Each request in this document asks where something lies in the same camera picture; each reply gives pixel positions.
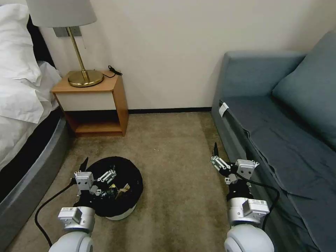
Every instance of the wall outlet plate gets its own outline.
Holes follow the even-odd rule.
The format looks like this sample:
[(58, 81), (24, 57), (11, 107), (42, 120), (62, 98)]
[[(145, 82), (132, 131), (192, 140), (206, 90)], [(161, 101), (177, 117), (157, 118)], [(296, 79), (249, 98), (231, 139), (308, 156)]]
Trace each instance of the wall outlet plate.
[[(80, 37), (82, 35), (79, 26), (72, 26), (70, 27), (74, 37)], [(56, 37), (69, 37), (68, 32), (66, 31), (65, 27), (55, 27), (54, 32)]]

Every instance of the white bedsheet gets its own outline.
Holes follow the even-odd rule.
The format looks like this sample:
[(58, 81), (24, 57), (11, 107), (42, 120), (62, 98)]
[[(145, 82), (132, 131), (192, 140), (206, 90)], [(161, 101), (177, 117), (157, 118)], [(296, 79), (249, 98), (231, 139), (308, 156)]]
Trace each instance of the white bedsheet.
[(60, 81), (61, 77), (49, 63), (39, 62), (38, 65), (42, 72), (38, 79), (40, 86), (36, 86), (28, 80), (21, 81), (35, 89), (36, 95), (43, 106), (42, 115), (37, 124), (0, 116), (0, 170), (16, 156), (39, 123), (58, 107), (50, 91)]

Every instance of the black cable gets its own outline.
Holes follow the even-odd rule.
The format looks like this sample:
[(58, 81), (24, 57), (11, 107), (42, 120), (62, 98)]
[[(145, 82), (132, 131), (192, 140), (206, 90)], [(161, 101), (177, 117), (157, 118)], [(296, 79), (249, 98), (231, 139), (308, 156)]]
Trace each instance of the black cable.
[(118, 72), (117, 70), (115, 70), (112, 66), (108, 66), (108, 69), (111, 71), (111, 72), (113, 72), (115, 75), (122, 75), (122, 73), (121, 72)]
[(112, 75), (112, 76), (107, 76), (105, 74), (103, 74), (103, 75), (106, 76), (107, 78), (113, 78), (116, 74), (114, 73), (114, 75)]
[(264, 221), (262, 222), (262, 230), (265, 231), (265, 226), (266, 226), (267, 219), (268, 219), (269, 215), (271, 214), (273, 208), (275, 207), (276, 203), (278, 202), (278, 200), (279, 200), (279, 198), (280, 198), (280, 192), (279, 192), (276, 188), (274, 188), (274, 187), (272, 187), (272, 186), (270, 186), (270, 185), (266, 185), (266, 184), (262, 184), (262, 183), (254, 182), (254, 181), (252, 181), (252, 180), (249, 180), (249, 179), (247, 179), (247, 178), (244, 178), (242, 175), (240, 175), (240, 174), (238, 174), (238, 173), (234, 173), (234, 174), (237, 175), (239, 178), (241, 178), (241, 179), (243, 179), (243, 180), (245, 180), (245, 181), (247, 181), (247, 182), (250, 182), (251, 184), (255, 184), (255, 185), (257, 185), (257, 186), (261, 186), (261, 187), (266, 187), (266, 188), (269, 188), (269, 189), (271, 189), (271, 190), (273, 190), (273, 191), (276, 192), (276, 197), (275, 197), (275, 199), (273, 200), (271, 207), (269, 208), (269, 213), (266, 214), (266, 216), (265, 216), (265, 218), (264, 218)]
[(60, 195), (61, 193), (65, 192), (66, 190), (68, 190), (71, 186), (73, 186), (74, 184), (76, 184), (76, 180), (73, 178), (71, 179), (71, 182), (69, 185), (67, 185), (65, 188), (63, 188), (61, 191), (59, 191), (58, 193), (56, 193), (54, 196), (52, 196), (50, 199), (48, 199), (46, 202), (44, 202), (39, 208), (38, 210), (36, 211), (35, 213), (35, 224), (36, 226), (39, 228), (39, 230), (42, 232), (42, 234), (44, 235), (44, 237), (46, 238), (49, 246), (51, 247), (53, 244), (47, 234), (47, 232), (45, 232), (45, 230), (43, 229), (43, 227), (39, 224), (39, 221), (37, 220), (37, 217), (39, 215), (39, 212), (41, 211), (41, 209), (47, 205), (50, 201), (52, 201), (54, 198), (56, 198), (58, 195)]

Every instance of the black baseboard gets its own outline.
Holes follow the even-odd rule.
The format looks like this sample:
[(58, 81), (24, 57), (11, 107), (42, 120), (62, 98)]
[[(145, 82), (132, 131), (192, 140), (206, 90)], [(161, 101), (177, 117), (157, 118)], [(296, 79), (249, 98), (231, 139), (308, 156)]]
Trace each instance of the black baseboard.
[(151, 114), (151, 113), (181, 113), (181, 112), (209, 112), (211, 107), (196, 107), (196, 108), (150, 108), (128, 110), (129, 114)]

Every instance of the wooden nightstand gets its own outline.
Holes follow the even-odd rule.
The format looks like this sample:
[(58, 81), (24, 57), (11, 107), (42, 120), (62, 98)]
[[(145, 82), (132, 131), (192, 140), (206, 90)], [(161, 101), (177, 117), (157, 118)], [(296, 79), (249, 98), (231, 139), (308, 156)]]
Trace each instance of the wooden nightstand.
[[(124, 136), (128, 107), (122, 77), (105, 77), (95, 86), (79, 88), (69, 85), (70, 73), (52, 92), (76, 137)], [(102, 73), (113, 75), (110, 71)]]

